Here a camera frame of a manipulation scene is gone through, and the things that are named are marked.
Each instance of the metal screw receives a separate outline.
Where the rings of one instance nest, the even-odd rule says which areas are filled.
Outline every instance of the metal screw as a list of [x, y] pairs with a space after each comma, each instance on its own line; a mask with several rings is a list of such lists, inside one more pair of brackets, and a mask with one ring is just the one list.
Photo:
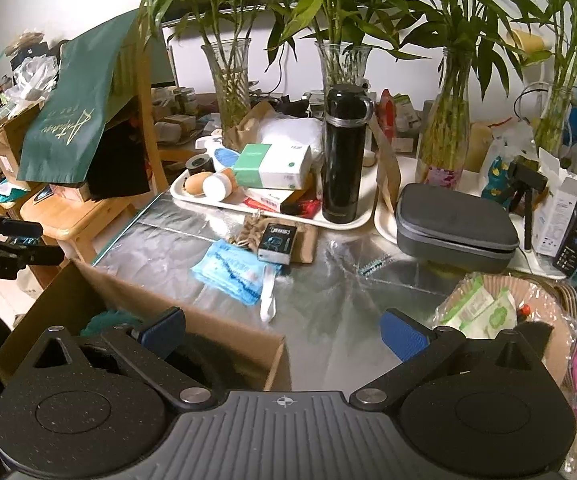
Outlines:
[[379, 404], [387, 400], [387, 394], [379, 388], [364, 388], [355, 394], [355, 398], [362, 404]]
[[199, 404], [210, 399], [210, 391], [199, 386], [186, 388], [180, 392], [180, 399], [189, 404]]

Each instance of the green bag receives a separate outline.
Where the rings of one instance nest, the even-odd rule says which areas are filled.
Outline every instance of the green bag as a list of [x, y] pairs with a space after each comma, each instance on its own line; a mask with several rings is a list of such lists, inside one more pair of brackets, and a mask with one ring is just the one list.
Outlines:
[[[86, 180], [105, 124], [135, 95], [134, 82], [124, 85], [124, 93], [110, 91], [120, 50], [137, 34], [137, 13], [117, 16], [65, 44], [57, 88], [26, 133], [19, 180]], [[135, 76], [133, 66], [128, 76]]]

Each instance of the brown drawstring bag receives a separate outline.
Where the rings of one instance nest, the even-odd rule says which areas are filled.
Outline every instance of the brown drawstring bag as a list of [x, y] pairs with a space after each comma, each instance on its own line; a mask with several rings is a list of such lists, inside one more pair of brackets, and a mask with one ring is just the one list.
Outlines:
[[268, 224], [283, 224], [295, 226], [297, 236], [293, 252], [291, 253], [291, 263], [312, 264], [315, 258], [315, 246], [317, 244], [317, 227], [304, 224], [295, 220], [283, 218], [269, 218], [260, 215], [246, 215], [244, 225], [240, 234], [235, 239], [235, 244], [240, 247], [250, 249], [257, 254], [262, 235]]

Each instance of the green and white box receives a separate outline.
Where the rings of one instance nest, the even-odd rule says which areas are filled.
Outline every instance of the green and white box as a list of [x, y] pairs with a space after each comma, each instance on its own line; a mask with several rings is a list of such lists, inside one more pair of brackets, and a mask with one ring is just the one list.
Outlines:
[[304, 189], [311, 162], [309, 146], [247, 144], [233, 173], [242, 187]]

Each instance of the gray zippered case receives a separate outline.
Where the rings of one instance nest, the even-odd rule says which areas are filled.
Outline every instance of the gray zippered case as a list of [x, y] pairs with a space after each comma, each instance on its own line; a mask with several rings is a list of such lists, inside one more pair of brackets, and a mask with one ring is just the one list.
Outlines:
[[502, 272], [520, 245], [502, 205], [442, 187], [408, 184], [395, 221], [403, 253], [464, 270]]

